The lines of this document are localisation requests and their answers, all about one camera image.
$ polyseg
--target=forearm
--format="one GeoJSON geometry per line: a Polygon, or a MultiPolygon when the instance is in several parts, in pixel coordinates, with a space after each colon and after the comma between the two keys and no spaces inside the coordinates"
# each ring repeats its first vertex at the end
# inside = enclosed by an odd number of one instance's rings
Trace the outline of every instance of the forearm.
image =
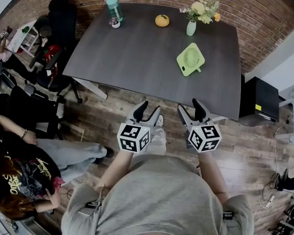
{"type": "Polygon", "coordinates": [[[105,185],[106,189],[112,189],[112,187],[128,173],[132,158],[133,153],[122,150],[119,151],[113,162],[99,180],[95,190],[100,192],[103,185],[105,185]]]}
{"type": "Polygon", "coordinates": [[[35,203],[35,209],[37,212],[45,212],[48,210],[52,210],[58,208],[58,206],[54,206],[51,201],[49,200],[41,200],[35,203]]]}
{"type": "Polygon", "coordinates": [[[229,199],[224,178],[211,152],[198,153],[200,171],[203,180],[211,188],[221,203],[229,199]]]}
{"type": "Polygon", "coordinates": [[[22,127],[18,126],[15,122],[2,115],[0,115],[0,125],[5,131],[13,132],[19,137],[21,137],[24,133],[24,129],[22,127]]]}
{"type": "Polygon", "coordinates": [[[3,37],[2,39],[0,39],[0,53],[4,52],[5,44],[6,44],[6,37],[3,37]]]}

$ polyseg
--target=black graphic t-shirt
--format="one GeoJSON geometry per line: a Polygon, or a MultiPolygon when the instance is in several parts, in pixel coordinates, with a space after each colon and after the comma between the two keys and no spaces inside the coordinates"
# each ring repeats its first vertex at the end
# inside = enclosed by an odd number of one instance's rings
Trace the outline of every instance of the black graphic t-shirt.
{"type": "Polygon", "coordinates": [[[27,144],[14,133],[5,132],[0,125],[0,153],[10,160],[19,175],[0,176],[0,190],[22,194],[35,200],[46,195],[46,188],[54,193],[53,183],[60,171],[51,157],[42,149],[27,144]]]}

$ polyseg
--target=water bottle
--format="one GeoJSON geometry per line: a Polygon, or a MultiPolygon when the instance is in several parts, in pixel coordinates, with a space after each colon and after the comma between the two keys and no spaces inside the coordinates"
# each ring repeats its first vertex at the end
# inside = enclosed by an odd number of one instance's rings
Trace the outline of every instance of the water bottle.
{"type": "Polygon", "coordinates": [[[109,12],[112,18],[118,18],[118,21],[122,21],[123,16],[118,0],[106,0],[109,8],[109,12]]]}

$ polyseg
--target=dark wooden table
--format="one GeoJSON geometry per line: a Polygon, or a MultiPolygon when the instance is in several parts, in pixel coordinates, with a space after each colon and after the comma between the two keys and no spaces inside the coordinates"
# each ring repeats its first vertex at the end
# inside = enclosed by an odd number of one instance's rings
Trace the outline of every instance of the dark wooden table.
{"type": "Polygon", "coordinates": [[[241,65],[236,28],[197,23],[186,35],[186,15],[176,8],[122,3],[124,19],[113,29],[107,7],[94,19],[71,56],[64,75],[192,105],[197,98],[211,113],[238,119],[241,65]],[[170,25],[155,24],[165,14],[170,25]],[[183,76],[176,57],[196,43],[205,58],[201,73],[183,76]]]}

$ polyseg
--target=red brick wall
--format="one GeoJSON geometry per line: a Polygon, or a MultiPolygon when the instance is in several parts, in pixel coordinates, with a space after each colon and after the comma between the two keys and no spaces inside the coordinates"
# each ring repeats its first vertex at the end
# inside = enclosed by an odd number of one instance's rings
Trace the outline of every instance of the red brick wall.
{"type": "MultiPolygon", "coordinates": [[[[120,0],[183,7],[195,0],[120,0]]],[[[219,0],[221,20],[237,28],[242,72],[251,71],[294,30],[294,0],[219,0]]],[[[0,16],[0,30],[18,27],[48,13],[50,0],[13,0],[0,16]]],[[[104,0],[75,0],[80,37],[104,0]]]]}

